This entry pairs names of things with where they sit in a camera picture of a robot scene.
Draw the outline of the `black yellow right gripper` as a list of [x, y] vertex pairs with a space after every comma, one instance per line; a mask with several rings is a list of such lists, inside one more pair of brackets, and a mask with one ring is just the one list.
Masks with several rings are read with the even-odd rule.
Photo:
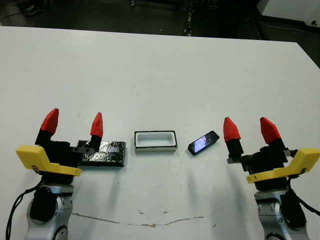
[[260, 118], [260, 131], [268, 146], [258, 152], [241, 156], [244, 151], [241, 136], [235, 123], [227, 116], [223, 123], [223, 136], [230, 157], [229, 164], [241, 164], [249, 175], [246, 180], [260, 192], [285, 189], [288, 177], [308, 173], [320, 159], [317, 148], [286, 150], [282, 137], [274, 123], [266, 117]]

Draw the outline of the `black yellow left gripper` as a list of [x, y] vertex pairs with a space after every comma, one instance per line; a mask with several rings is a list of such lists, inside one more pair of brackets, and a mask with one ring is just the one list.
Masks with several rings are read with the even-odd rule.
[[36, 145], [21, 145], [17, 150], [23, 166], [41, 176], [45, 184], [70, 185], [79, 177], [78, 168], [84, 155], [93, 155], [100, 149], [103, 137], [103, 117], [98, 112], [93, 120], [89, 144], [84, 147], [70, 146], [66, 141], [52, 141], [59, 119], [59, 109], [54, 108], [44, 118]]

